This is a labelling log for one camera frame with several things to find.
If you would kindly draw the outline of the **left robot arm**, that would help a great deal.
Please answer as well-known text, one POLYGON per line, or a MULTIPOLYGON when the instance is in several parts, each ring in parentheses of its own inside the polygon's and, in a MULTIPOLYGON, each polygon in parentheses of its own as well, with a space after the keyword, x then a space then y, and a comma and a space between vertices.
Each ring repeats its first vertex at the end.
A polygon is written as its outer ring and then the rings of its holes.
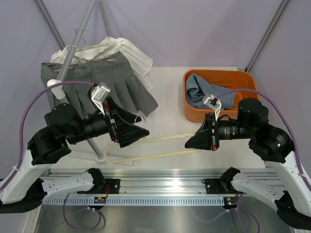
POLYGON ((98 168, 72 178, 40 178, 71 153, 69 145, 109 134, 113 142, 124 148, 149 135, 147 129, 135 124, 141 117, 120 108, 111 97, 105 100, 103 113, 96 111, 85 119, 68 103, 55 106, 44 118, 47 126, 29 141, 21 166, 12 171, 13 178, 1 181, 5 185, 0 193, 2 214, 25 213, 62 194, 97 194, 104 190, 105 179, 98 168))

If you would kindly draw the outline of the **cream plastic hanger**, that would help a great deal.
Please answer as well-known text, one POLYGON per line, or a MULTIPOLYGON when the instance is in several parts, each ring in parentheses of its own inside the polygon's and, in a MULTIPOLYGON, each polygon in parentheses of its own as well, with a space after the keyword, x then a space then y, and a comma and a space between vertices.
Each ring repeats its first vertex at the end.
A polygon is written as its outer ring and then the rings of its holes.
POLYGON ((142 161, 199 152, 198 149, 184 148, 184 143, 199 128, 198 123, 167 117, 162 122, 163 126, 159 123, 152 124, 143 115, 139 115, 135 124, 148 128, 151 134, 124 148, 115 142, 108 142, 108 136, 101 136, 98 142, 105 162, 110 165, 136 166, 142 161))

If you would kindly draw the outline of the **blue denim skirt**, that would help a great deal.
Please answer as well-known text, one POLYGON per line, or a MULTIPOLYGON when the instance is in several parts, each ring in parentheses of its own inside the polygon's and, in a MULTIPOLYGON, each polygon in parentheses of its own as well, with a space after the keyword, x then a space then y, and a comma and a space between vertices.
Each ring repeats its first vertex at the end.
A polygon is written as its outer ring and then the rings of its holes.
POLYGON ((206 95, 219 96, 230 89, 213 85, 208 83, 204 78, 197 74, 191 74, 185 85, 185 98, 188 105, 197 109, 209 109, 207 105, 203 103, 203 98, 206 95))

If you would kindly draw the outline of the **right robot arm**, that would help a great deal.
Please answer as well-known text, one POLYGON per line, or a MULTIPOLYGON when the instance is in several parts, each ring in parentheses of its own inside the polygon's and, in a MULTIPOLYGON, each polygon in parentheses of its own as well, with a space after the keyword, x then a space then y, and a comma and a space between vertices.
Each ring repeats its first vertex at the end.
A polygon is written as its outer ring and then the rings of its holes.
POLYGON ((216 151, 221 140, 249 139, 250 150, 278 175, 285 189, 274 189, 229 168, 220 176, 222 190, 246 193, 267 204, 279 218, 295 229, 311 229, 311 191, 308 175, 299 171, 294 142, 281 128, 269 124, 269 110, 257 99, 242 99, 237 119, 217 120, 207 113, 199 130, 186 143, 187 149, 216 151))

